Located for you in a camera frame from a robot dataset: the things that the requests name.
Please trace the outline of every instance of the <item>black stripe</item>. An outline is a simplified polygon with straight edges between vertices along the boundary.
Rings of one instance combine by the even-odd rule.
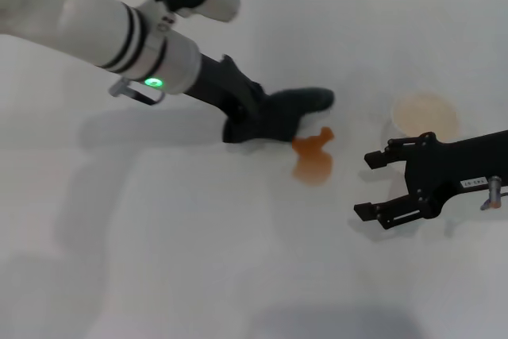
[[[134,17],[133,17],[133,11],[129,6],[122,3],[125,8],[127,9],[127,14],[129,15],[129,31],[127,32],[127,37],[125,38],[125,42],[123,46],[120,49],[120,52],[116,55],[114,59],[112,59],[109,63],[106,65],[102,65],[102,69],[111,69],[115,65],[118,65],[118,63],[124,58],[125,54],[129,50],[130,43],[133,40],[133,34],[134,34]]]
[[[167,47],[167,39],[164,38],[164,42],[162,43],[162,47],[160,47],[160,51],[159,51],[159,55],[157,56],[156,63],[153,65],[152,69],[150,69],[146,75],[144,75],[143,77],[140,77],[139,79],[134,79],[133,81],[135,83],[144,82],[145,80],[153,77],[153,75],[155,73],[157,73],[157,71],[160,68],[160,65],[163,63],[164,59],[166,58],[166,47]]]
[[[124,71],[128,71],[140,58],[141,53],[143,52],[144,43],[146,41],[146,38],[148,37],[148,26],[147,22],[144,19],[143,14],[139,11],[134,9],[134,14],[137,16],[139,22],[140,22],[140,38],[137,41],[136,51],[134,51],[133,56],[131,59],[125,64],[123,67],[118,69],[117,71],[111,71],[112,73],[116,73],[120,75]]]

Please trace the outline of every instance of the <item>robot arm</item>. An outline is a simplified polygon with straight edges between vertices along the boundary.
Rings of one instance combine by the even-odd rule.
[[[214,61],[172,29],[175,13],[230,21],[239,5],[239,0],[147,0],[135,9],[117,0],[1,0],[0,32],[120,75],[112,95],[156,104],[129,87],[135,82],[214,105],[228,117],[224,142],[291,141],[301,117],[331,107],[333,92],[301,89],[268,96],[229,57]]]

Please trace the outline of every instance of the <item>white table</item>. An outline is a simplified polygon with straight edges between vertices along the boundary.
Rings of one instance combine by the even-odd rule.
[[[214,108],[113,99],[114,75],[0,37],[0,337],[502,337],[508,208],[466,195],[384,232],[353,205],[405,192],[363,162],[398,92],[446,94],[466,136],[508,127],[507,26],[508,0],[243,0],[230,25],[181,21],[269,90],[336,91],[302,131],[337,135],[319,188],[288,145],[222,144]]]

